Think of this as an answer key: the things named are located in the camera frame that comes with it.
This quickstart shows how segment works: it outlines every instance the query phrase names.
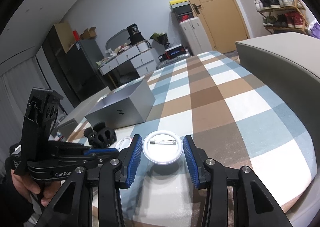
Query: black sleeve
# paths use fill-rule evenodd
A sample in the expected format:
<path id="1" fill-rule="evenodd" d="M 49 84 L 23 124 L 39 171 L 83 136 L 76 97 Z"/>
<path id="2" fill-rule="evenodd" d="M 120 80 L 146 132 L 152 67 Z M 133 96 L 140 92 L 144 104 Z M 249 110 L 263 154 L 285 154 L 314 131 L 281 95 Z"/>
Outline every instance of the black sleeve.
<path id="1" fill-rule="evenodd" d="M 1 221 L 10 222 L 9 226 L 22 226 L 33 214 L 33 207 L 15 189 L 11 178 L 9 158 L 5 161 L 6 176 L 0 184 L 0 215 Z"/>

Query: silver screw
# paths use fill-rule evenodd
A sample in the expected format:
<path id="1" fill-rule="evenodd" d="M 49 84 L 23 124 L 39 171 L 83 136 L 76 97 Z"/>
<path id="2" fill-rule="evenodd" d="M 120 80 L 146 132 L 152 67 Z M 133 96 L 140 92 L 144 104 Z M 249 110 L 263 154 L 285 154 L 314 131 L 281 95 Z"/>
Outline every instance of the silver screw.
<path id="1" fill-rule="evenodd" d="M 112 159 L 112 160 L 110 161 L 111 165 L 118 165 L 119 162 L 120 162 L 120 160 L 118 160 L 118 159 Z"/>
<path id="2" fill-rule="evenodd" d="M 243 171 L 244 173 L 249 173 L 249 172 L 251 171 L 251 169 L 250 169 L 250 167 L 244 166 L 244 167 L 242 168 L 242 171 Z"/>
<path id="3" fill-rule="evenodd" d="M 84 168 L 83 167 L 77 167 L 75 169 L 76 173 L 82 173 L 84 171 Z"/>
<path id="4" fill-rule="evenodd" d="M 210 166 L 212 166 L 212 165 L 214 165 L 216 163 L 214 159 L 207 159 L 206 162 Z"/>

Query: gray open box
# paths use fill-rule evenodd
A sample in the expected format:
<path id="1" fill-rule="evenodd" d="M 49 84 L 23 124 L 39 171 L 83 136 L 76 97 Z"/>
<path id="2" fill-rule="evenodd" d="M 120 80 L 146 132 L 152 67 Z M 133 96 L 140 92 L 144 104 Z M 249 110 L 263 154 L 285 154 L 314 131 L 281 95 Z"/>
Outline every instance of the gray open box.
<path id="1" fill-rule="evenodd" d="M 155 102 L 146 80 L 133 83 L 100 100 L 85 116 L 94 126 L 98 122 L 118 129 L 145 122 Z"/>

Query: wooden shoe rack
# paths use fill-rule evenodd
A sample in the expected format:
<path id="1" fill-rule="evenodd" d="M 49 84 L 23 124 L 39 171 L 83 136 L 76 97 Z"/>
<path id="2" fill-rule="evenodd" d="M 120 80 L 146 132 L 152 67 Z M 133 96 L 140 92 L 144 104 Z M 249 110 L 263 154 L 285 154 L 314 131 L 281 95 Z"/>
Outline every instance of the wooden shoe rack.
<path id="1" fill-rule="evenodd" d="M 270 9 L 270 10 L 262 10 L 262 11 L 258 11 L 263 17 L 266 18 L 264 13 L 269 13 L 269 16 L 271 16 L 271 13 L 273 12 L 280 12 L 280 11 L 298 11 L 302 18 L 303 18 L 303 27 L 307 27 L 308 21 L 306 19 L 306 10 L 304 7 L 299 8 L 298 7 L 298 3 L 301 4 L 301 6 L 303 6 L 303 4 L 299 1 L 299 0 L 294 0 L 294 6 L 292 7 L 281 7 L 281 8 L 275 8 L 275 9 Z M 300 32 L 300 33 L 304 33 L 306 35 L 308 35 L 307 33 L 307 29 L 299 29 L 299 28 L 278 28 L 278 27 L 265 27 L 265 29 L 270 32 L 271 34 L 273 34 L 270 30 L 287 30 L 287 31 L 295 31 L 295 32 Z"/>

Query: plaid tablecloth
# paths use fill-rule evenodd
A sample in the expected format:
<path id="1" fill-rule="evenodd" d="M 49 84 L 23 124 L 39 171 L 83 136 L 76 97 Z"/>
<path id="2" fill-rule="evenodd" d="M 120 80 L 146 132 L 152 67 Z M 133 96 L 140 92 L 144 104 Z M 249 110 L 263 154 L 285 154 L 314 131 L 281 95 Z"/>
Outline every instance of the plaid tablecloth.
<path id="1" fill-rule="evenodd" d="M 199 54 L 127 85 L 138 80 L 147 80 L 156 101 L 145 123 L 116 130 L 118 140 L 156 130 L 181 138 L 191 134 L 197 147 L 224 166 L 252 167 L 284 211 L 316 175 L 312 140 L 297 116 L 224 55 Z M 87 143 L 83 131 L 89 126 L 83 120 L 69 141 Z M 193 188 L 183 154 L 158 166 L 142 153 L 134 183 L 120 193 L 126 226 L 187 227 L 201 221 L 205 192 Z"/>

